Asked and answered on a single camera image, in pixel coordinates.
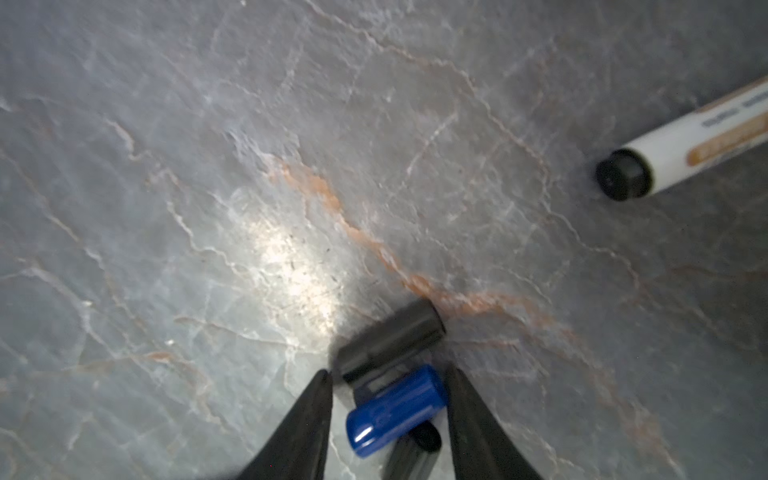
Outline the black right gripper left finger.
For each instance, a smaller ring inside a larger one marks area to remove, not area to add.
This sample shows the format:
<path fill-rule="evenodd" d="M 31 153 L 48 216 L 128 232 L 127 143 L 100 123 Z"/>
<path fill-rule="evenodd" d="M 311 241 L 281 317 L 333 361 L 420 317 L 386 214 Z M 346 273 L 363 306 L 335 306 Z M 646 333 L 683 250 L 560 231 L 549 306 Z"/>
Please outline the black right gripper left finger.
<path fill-rule="evenodd" d="M 321 369 L 237 479 L 323 479 L 332 407 L 332 376 Z"/>

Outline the blue pen cap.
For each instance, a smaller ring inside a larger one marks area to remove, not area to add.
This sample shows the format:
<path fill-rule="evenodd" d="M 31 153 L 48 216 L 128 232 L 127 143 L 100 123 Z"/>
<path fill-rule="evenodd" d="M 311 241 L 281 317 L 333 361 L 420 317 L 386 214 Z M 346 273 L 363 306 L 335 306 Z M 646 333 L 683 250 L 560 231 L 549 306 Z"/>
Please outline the blue pen cap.
<path fill-rule="evenodd" d="M 423 365 L 347 415 L 350 446 L 358 457 L 369 457 L 431 420 L 447 402 L 440 375 Z"/>

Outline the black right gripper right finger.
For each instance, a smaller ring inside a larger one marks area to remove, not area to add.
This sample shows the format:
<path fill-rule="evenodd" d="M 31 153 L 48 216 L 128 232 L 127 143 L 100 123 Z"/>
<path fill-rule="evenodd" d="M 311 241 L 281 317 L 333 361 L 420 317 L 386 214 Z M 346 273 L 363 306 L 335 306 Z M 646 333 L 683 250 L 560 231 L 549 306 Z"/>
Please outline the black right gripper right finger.
<path fill-rule="evenodd" d="M 542 476 L 515 447 L 467 375 L 445 373 L 448 423 L 458 479 L 534 479 Z"/>

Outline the white whiteboard marker black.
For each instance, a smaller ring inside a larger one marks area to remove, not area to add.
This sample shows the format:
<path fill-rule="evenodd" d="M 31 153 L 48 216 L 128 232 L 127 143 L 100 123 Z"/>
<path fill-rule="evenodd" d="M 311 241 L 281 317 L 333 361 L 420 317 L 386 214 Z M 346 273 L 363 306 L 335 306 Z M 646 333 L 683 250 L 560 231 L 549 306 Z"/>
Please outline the white whiteboard marker black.
<path fill-rule="evenodd" d="M 612 200 L 659 193 L 767 142 L 767 79 L 758 79 L 613 151 L 595 168 Z"/>

